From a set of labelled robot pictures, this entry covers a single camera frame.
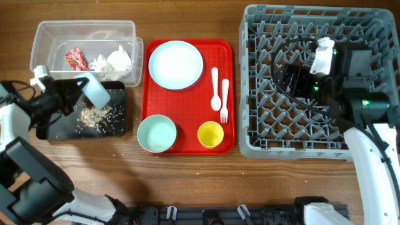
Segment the light blue bowl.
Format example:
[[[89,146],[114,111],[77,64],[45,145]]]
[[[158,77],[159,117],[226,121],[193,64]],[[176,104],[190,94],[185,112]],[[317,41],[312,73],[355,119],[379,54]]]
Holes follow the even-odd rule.
[[[78,81],[79,78],[88,78],[88,82],[83,86],[82,91],[96,108],[102,109],[111,99],[106,89],[97,77],[90,72],[74,76],[77,84],[82,84],[82,81]]]

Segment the red snack wrapper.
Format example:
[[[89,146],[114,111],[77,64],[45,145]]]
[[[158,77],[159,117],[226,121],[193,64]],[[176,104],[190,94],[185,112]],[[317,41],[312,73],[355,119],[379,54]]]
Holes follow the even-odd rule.
[[[88,64],[83,53],[78,47],[65,54],[66,61],[75,71],[88,71]]]

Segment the small white napkin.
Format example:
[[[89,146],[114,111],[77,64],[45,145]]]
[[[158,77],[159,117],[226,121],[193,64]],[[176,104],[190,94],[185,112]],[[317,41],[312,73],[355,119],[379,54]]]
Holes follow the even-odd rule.
[[[106,71],[108,69],[108,62],[106,58],[100,54],[93,62],[89,64],[90,71]]]

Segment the rice and nutshell scraps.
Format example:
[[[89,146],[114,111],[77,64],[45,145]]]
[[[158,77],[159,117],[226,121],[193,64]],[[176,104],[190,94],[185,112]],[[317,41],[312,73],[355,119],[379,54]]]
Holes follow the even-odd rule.
[[[124,121],[118,108],[104,106],[98,109],[95,106],[86,106],[77,118],[76,133],[81,134],[84,129],[98,134],[115,134],[117,127]]]

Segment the large white napkin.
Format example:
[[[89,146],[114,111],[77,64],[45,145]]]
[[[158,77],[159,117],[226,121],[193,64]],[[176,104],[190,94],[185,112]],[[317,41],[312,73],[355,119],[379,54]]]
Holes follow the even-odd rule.
[[[106,74],[104,80],[117,81],[126,74],[123,71],[131,67],[131,58],[124,48],[119,45],[117,51],[113,51],[106,59],[106,71],[114,71],[115,73]]]

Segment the yellow plastic cup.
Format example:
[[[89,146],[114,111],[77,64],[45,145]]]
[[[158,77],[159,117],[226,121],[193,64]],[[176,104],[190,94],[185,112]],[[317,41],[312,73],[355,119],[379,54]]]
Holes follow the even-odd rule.
[[[197,130],[197,138],[204,148],[213,149],[222,143],[224,129],[218,122],[207,121]]]

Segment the mint green bowl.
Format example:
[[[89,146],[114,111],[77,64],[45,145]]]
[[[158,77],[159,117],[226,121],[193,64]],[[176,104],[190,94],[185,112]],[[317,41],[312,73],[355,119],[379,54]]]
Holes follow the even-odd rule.
[[[155,114],[144,119],[137,129],[137,140],[150,153],[163,153],[175,142],[177,129],[167,116]]]

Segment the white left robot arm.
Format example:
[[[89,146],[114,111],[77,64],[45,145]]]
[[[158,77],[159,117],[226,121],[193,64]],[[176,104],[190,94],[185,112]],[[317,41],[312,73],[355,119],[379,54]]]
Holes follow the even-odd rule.
[[[97,107],[109,102],[90,73],[72,79],[40,78],[40,95],[24,99],[15,80],[1,82],[1,212],[15,224],[129,224],[130,210],[108,195],[76,189],[69,176],[29,141],[29,131],[54,113],[71,114],[82,94]]]

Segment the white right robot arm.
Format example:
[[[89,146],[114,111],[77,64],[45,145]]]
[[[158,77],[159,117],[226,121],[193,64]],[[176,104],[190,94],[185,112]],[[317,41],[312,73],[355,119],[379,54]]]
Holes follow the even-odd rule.
[[[310,67],[271,68],[278,92],[296,104],[334,119],[356,168],[365,224],[399,224],[399,159],[395,108],[384,92],[371,90],[371,48],[363,43],[299,38],[314,48]]]

